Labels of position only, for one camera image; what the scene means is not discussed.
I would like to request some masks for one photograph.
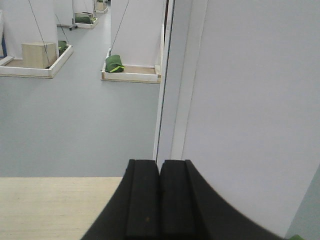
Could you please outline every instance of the cable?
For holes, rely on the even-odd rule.
[[[64,28],[62,27],[61,22],[60,22],[60,20],[59,20],[59,18],[58,18],[58,16],[57,16],[57,14],[56,14],[55,16],[56,16],[56,19],[58,20],[58,23],[59,23],[59,25],[60,25],[60,27],[61,27],[61,30],[62,30],[62,32],[63,32],[63,34],[64,34],[64,36],[65,36],[65,39],[66,39],[67,43],[70,44],[70,43],[69,43],[69,40],[68,40],[68,38],[67,38],[67,35],[66,35],[65,31],[64,31]]]
[[[116,39],[117,39],[119,30],[120,30],[122,21],[123,21],[123,19],[124,19],[124,16],[125,16],[125,14],[126,14],[126,11],[127,11],[128,5],[129,5],[129,2],[130,2],[130,0],[128,0],[128,2],[126,3],[126,6],[125,6],[125,9],[124,9],[124,12],[123,12],[123,15],[122,15],[122,18],[121,18],[121,21],[120,21],[118,30],[116,31],[116,35],[115,35],[115,37],[114,37],[113,43],[112,43],[111,48],[110,48],[110,53],[111,53],[112,49],[114,48],[114,44],[115,44],[115,42],[116,42]]]
[[[44,50],[45,50],[45,54],[46,54],[46,59],[48,60],[49,67],[51,67],[50,61],[49,61],[49,57],[48,57],[48,53],[47,53],[47,45],[45,44],[44,38],[42,37],[41,31],[40,31],[40,27],[39,27],[38,21],[37,21],[37,19],[36,19],[36,15],[35,15],[34,9],[32,8],[31,2],[30,2],[30,0],[28,0],[28,1],[29,1],[31,10],[32,10],[32,14],[33,14],[33,17],[34,17],[36,26],[38,27],[38,30],[39,30],[39,33],[40,33],[40,36],[41,36],[41,39],[42,39],[42,42],[43,42],[43,45],[44,45]]]

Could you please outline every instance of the green object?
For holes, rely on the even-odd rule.
[[[302,237],[300,237],[299,235],[294,235],[289,240],[304,240],[304,239]]]
[[[75,22],[80,24],[93,24],[93,20],[88,16],[76,16]]]
[[[61,54],[63,54],[64,51],[68,48],[67,41],[59,40],[58,46],[59,46],[59,55],[61,56]]]
[[[125,66],[122,65],[119,55],[110,55],[105,59],[105,71],[108,73],[123,72]]]

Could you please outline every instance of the green cushion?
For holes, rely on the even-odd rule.
[[[294,235],[289,240],[304,240],[304,239],[302,237],[300,237],[299,235]]]
[[[59,40],[58,46],[59,46],[59,55],[61,56],[61,54],[63,54],[64,51],[68,48],[67,41]]]
[[[119,55],[110,55],[105,59],[105,71],[108,73],[123,72],[125,66],[122,65]]]
[[[92,24],[92,21],[88,16],[76,16],[75,22],[81,24]]]

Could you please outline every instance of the gray vinyl floor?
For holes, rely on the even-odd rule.
[[[54,79],[0,77],[0,177],[117,177],[152,158],[159,85],[100,80],[110,14],[64,28],[74,53]]]

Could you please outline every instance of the wooden box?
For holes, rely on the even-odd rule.
[[[52,42],[23,43],[22,57],[26,68],[45,69],[57,60],[56,44]]]
[[[95,9],[98,11],[104,11],[107,8],[107,4],[103,2],[97,2]]]

